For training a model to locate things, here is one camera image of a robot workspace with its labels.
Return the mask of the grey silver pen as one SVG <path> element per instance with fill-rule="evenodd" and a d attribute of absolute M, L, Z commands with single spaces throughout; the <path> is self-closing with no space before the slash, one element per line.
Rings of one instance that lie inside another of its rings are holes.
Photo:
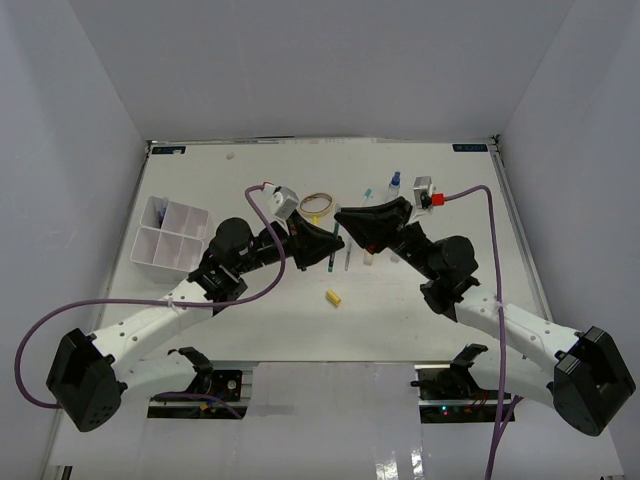
<path fill-rule="evenodd" d="M 348 271 L 349 270 L 349 266 L 350 266 L 350 259 L 351 259 L 351 252 L 352 252 L 352 243 L 349 243 L 347 245 L 346 248 L 346 254 L 345 254 L 345 262 L 344 262 L 344 271 Z"/>

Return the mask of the dark blue pen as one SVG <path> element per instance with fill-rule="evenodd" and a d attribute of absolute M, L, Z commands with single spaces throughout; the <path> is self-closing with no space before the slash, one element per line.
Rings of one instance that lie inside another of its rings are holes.
<path fill-rule="evenodd" d="M 157 218 L 157 223 L 159 228 L 161 228 L 164 223 L 168 204 L 169 204 L 169 199 L 167 197 L 155 199 L 156 218 Z"/>

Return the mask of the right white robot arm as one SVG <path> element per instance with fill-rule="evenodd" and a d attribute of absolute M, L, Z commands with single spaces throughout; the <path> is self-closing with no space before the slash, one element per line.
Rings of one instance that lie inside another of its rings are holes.
<path fill-rule="evenodd" d="M 451 384 L 472 399 L 490 383 L 554 409 L 575 430 L 598 436 L 636 390 L 612 336 L 592 326 L 581 332 L 502 303 L 474 277 L 478 267 L 463 236 L 430 240 L 402 197 L 373 207 L 344 208 L 335 220 L 371 254 L 391 250 L 427 278 L 420 291 L 437 315 L 479 330 L 520 355 L 490 370 L 489 353 L 479 363 L 453 371 Z"/>

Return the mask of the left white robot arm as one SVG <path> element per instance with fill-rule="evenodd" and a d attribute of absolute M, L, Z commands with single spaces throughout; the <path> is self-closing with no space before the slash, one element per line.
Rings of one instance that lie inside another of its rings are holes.
<path fill-rule="evenodd" d="M 217 227 L 198 267 L 159 305 L 90 334 L 79 329 L 66 334 L 46 385 L 81 432 L 106 423 L 124 401 L 210 395 L 216 373 L 204 354 L 193 347 L 172 349 L 156 359 L 149 353 L 204 321 L 195 310 L 197 303 L 217 315 L 243 296 L 243 274 L 287 259 L 306 270 L 343 246 L 341 237 L 298 212 L 259 234 L 253 234 L 245 220 L 229 218 Z"/>

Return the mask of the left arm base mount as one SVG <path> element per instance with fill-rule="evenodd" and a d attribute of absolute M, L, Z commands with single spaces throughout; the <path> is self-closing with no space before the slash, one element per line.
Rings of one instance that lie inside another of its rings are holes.
<path fill-rule="evenodd" d="M 244 371 L 214 367 L 213 363 L 193 347 L 172 349 L 167 353 L 181 355 L 194 370 L 194 379 L 182 391 L 163 392 L 151 398 L 147 416 L 174 420 L 242 420 L 248 409 L 243 394 Z"/>

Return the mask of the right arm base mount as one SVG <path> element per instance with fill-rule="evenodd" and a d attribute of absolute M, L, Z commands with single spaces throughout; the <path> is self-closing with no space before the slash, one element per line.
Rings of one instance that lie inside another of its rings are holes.
<path fill-rule="evenodd" d="M 422 424 L 493 423 L 498 390 L 481 388 L 471 369 L 488 347 L 470 344 L 449 363 L 417 365 L 410 385 L 417 390 Z"/>

